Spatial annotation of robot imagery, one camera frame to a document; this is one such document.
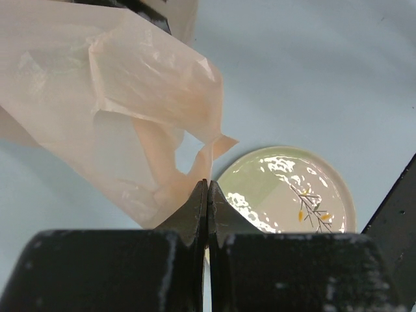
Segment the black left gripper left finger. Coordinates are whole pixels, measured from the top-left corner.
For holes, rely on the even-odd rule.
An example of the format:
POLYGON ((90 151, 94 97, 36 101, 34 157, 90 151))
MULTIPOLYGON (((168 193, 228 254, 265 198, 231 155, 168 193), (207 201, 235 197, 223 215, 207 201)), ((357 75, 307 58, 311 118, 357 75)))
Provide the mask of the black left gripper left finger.
POLYGON ((155 229, 49 230, 23 249, 2 311, 201 311, 206 181, 155 229))

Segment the translucent peach plastic bag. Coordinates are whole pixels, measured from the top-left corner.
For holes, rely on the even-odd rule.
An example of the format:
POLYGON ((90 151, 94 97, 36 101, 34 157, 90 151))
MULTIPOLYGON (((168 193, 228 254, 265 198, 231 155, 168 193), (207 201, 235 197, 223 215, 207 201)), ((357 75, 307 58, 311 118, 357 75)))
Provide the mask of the translucent peach plastic bag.
POLYGON ((144 228, 235 145, 203 55, 124 8, 1 2, 1 137, 62 159, 144 228))

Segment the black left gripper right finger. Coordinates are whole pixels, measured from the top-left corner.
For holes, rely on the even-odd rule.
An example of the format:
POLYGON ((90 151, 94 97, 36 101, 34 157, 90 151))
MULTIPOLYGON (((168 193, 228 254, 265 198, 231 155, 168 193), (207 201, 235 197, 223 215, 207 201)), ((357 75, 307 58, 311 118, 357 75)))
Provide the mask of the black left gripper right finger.
POLYGON ((213 311, 405 311, 375 243, 356 233, 263 233, 207 195, 213 311))

